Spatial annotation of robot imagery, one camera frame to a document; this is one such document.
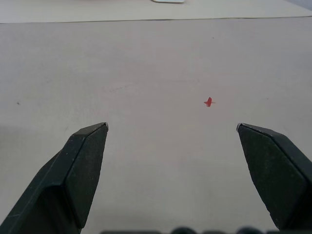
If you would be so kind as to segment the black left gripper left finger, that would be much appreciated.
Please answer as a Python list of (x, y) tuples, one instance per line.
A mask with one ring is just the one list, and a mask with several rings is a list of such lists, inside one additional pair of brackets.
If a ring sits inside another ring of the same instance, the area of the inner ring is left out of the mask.
[(80, 129), (37, 172), (0, 226), (2, 234), (79, 234), (98, 186), (106, 122)]

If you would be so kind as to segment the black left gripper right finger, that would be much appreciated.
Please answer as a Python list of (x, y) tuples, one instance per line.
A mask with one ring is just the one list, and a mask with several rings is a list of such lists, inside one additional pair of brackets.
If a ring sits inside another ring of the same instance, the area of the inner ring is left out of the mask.
[(312, 163), (285, 135), (236, 128), (253, 184), (279, 230), (312, 228)]

